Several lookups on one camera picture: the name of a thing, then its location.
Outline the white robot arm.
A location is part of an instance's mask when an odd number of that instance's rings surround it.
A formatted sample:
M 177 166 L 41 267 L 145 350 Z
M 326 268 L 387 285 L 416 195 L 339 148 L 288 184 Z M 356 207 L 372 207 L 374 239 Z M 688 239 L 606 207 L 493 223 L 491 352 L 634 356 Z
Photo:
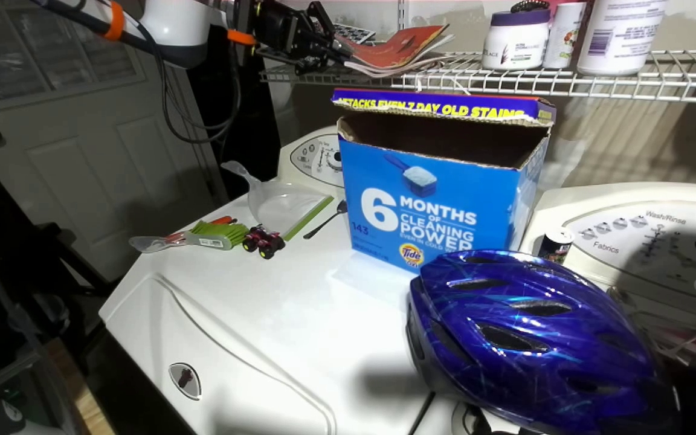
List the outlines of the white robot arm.
M 106 41 L 123 41 L 164 61 L 209 53 L 210 30 L 226 41 L 294 68 L 344 64 L 351 50 L 319 0 L 35 0 Z

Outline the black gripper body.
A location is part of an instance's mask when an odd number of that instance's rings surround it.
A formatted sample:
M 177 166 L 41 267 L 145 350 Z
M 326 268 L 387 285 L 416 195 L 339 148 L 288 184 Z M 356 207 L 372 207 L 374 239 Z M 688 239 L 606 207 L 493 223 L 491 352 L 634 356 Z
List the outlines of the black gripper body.
M 310 0 L 305 10 L 280 0 L 259 0 L 252 30 L 256 41 L 282 64 L 329 64 L 340 58 L 336 26 L 319 0 Z

